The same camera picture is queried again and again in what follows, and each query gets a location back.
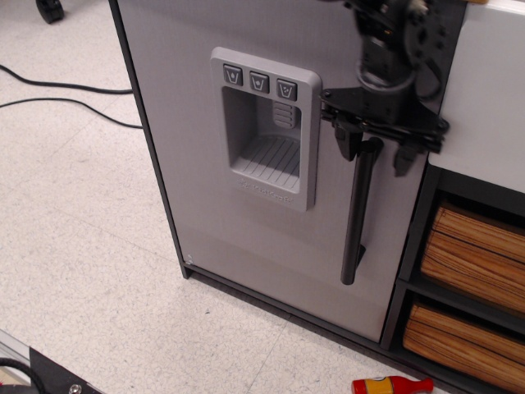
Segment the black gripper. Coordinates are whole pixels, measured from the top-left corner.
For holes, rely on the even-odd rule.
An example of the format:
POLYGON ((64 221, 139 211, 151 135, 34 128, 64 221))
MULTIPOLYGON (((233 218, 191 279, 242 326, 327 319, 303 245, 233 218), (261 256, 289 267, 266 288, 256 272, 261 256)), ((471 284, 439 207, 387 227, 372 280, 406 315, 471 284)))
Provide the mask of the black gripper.
POLYGON ((439 153, 449 123, 427 108, 410 85, 395 92, 355 88, 322 91, 322 119, 331 123, 342 156, 353 161, 363 135, 369 133, 399 144, 395 176, 406 176, 424 151, 439 153))

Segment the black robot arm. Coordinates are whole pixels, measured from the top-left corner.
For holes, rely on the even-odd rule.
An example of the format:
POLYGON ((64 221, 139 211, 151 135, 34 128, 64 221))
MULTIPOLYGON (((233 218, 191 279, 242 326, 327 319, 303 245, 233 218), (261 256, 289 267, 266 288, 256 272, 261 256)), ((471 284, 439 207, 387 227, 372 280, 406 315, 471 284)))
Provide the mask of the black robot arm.
POLYGON ((446 30, 437 1, 346 1, 362 40, 359 85, 322 91, 322 120, 331 123, 343 157, 353 161, 370 133, 398 143, 396 176, 405 176, 420 153, 441 151, 449 123, 433 112, 444 89, 432 55, 446 30))

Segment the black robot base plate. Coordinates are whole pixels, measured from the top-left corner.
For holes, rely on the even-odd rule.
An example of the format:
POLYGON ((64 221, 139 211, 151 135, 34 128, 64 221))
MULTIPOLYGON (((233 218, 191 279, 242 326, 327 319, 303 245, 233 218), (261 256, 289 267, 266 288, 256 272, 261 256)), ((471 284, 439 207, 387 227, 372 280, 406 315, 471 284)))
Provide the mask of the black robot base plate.
POLYGON ((36 372, 47 393, 100 394, 95 386, 30 347, 30 367, 36 372))

